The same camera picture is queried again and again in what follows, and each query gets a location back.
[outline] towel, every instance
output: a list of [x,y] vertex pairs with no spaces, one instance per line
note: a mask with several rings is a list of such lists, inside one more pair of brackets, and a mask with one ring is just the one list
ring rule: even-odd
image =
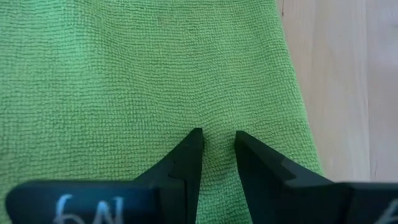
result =
[[1,2],[2,201],[27,180],[132,180],[195,127],[197,223],[251,222],[236,130],[321,173],[275,0]]

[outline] black plastic piece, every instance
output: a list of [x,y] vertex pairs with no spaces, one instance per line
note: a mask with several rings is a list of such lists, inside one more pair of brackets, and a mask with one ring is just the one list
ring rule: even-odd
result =
[[244,131],[235,153],[254,224],[398,222],[398,184],[335,184]]
[[195,223],[203,147],[195,128],[133,181],[27,182],[9,192],[6,209],[13,224]]

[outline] wooden surface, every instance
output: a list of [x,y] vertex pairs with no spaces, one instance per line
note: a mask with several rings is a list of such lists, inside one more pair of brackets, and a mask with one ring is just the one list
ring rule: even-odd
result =
[[278,4],[325,175],[398,181],[398,1]]

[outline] handwritten label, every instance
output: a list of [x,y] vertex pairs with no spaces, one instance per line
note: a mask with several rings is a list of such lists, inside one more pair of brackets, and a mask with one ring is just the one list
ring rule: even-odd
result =
[[[83,219],[75,214],[64,214],[63,210],[67,200],[73,198],[70,194],[62,195],[55,208],[54,224],[65,224],[66,220],[73,220],[76,224],[86,224]],[[116,201],[115,216],[112,218],[112,214],[109,211],[109,205],[105,201],[99,201],[96,208],[95,217],[92,224],[123,224],[123,198],[115,197]]]
[[385,209],[381,217],[374,224],[386,224],[398,221],[398,216],[394,215],[398,208],[398,199],[393,200]]

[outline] microfiber cloth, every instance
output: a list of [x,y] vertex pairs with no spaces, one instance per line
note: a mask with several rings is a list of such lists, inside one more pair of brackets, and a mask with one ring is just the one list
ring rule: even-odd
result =
[[251,222],[236,130],[321,172],[275,0],[1,0],[0,200],[132,180],[195,127],[198,223]]

